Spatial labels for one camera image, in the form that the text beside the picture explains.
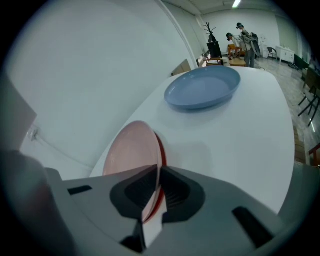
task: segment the ceiling light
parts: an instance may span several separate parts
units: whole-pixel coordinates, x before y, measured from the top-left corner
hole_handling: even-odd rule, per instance
[[[238,5],[240,4],[241,0],[235,0],[234,4],[232,5],[232,8],[237,8]]]

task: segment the table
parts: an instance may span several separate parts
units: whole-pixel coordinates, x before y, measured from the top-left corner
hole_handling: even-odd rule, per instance
[[[229,60],[230,66],[238,66],[238,67],[245,67],[246,62],[240,58],[234,58],[232,60]]]
[[[217,65],[224,65],[223,59],[218,57],[218,58],[207,58],[205,59],[206,65],[207,66],[217,66]]]
[[[124,126],[136,120],[147,122],[162,140],[169,166],[234,184],[279,213],[294,167],[289,107],[271,73],[228,68],[239,72],[241,83],[224,105],[192,112],[173,110],[164,93],[180,76],[176,75],[165,80]],[[111,144],[91,177],[102,175]]]

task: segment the white cabinet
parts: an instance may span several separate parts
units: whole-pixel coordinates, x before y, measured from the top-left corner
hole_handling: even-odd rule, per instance
[[[275,47],[276,53],[281,61],[286,61],[289,63],[294,63],[295,61],[295,52],[290,50],[289,48],[284,48],[281,46]]]

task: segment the plate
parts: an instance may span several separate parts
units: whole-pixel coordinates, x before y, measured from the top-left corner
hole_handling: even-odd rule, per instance
[[[154,190],[158,191],[162,154],[157,136],[147,123],[134,121],[124,127],[115,138],[105,159],[103,175],[153,165],[158,167],[156,184],[154,184]],[[145,221],[152,213],[158,196],[159,193],[154,193],[146,205],[142,212],[142,221]]]
[[[180,109],[203,109],[229,100],[240,81],[240,74],[230,67],[202,67],[173,81],[166,89],[164,99]]]

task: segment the pink plate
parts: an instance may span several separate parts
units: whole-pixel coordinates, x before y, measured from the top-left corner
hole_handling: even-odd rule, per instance
[[[112,175],[142,166],[157,165],[158,175],[155,190],[159,187],[162,155],[156,134],[143,121],[129,123],[115,138],[106,157],[103,175]],[[145,221],[153,211],[158,200],[155,193],[142,212]]]

